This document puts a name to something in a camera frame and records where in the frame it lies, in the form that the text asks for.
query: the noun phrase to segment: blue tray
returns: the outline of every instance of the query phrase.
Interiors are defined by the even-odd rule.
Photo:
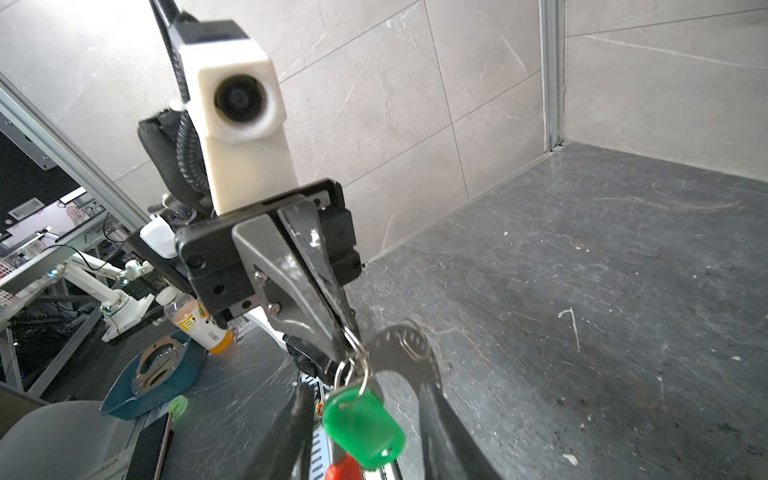
[[[133,390],[133,382],[136,376],[136,368],[138,368],[139,361],[141,360],[141,353],[139,353],[123,369],[109,390],[107,398],[101,403],[100,411],[102,415],[112,415],[123,420],[133,420],[156,406],[171,401],[175,396],[181,394],[192,385],[197,378],[197,374],[200,373],[200,367],[203,365],[207,351],[181,330],[171,334],[171,337],[181,343],[189,341],[176,369],[151,390],[136,394]]]

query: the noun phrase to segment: orange juice bottle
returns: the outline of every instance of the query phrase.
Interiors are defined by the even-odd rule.
[[[191,295],[167,286],[157,294],[156,300],[164,306],[167,319],[209,352],[221,353],[232,343],[232,332],[219,327]]]

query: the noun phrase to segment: smartphone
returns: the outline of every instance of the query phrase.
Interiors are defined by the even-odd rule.
[[[125,480],[160,480],[163,460],[173,434],[170,418],[170,413],[166,413],[141,431]]]

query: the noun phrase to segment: tiled wall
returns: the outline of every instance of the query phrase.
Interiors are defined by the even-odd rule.
[[[538,0],[177,1],[273,56],[300,181],[344,185],[364,259],[544,153]],[[0,68],[140,206],[156,201],[136,122],[177,94],[146,1],[4,4]]]
[[[568,0],[566,136],[768,180],[768,0]]]

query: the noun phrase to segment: green plastic tag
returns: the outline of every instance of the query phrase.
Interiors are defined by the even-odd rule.
[[[406,434],[367,389],[359,384],[330,396],[323,407],[323,427],[366,470],[394,462],[406,446]]]

